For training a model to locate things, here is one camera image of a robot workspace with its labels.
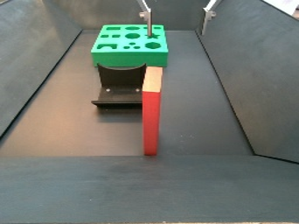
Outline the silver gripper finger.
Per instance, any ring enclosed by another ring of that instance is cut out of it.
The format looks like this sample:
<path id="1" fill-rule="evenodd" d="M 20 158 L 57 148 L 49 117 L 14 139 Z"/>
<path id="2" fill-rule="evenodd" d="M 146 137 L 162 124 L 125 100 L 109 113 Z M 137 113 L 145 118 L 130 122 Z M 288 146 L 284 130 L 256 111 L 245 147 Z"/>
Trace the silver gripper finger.
<path id="1" fill-rule="evenodd" d="M 141 11 L 138 12 L 138 17 L 146 23 L 146 36 L 150 37 L 152 36 L 152 10 L 146 5 L 145 0 L 136 0 L 136 1 L 141 8 Z"/>
<path id="2" fill-rule="evenodd" d="M 206 30 L 206 24 L 210 21 L 210 19 L 216 16 L 214 8 L 216 8 L 217 1 L 218 0 L 209 0 L 206 6 L 202 8 L 204 17 L 202 17 L 200 35 L 204 35 Z"/>

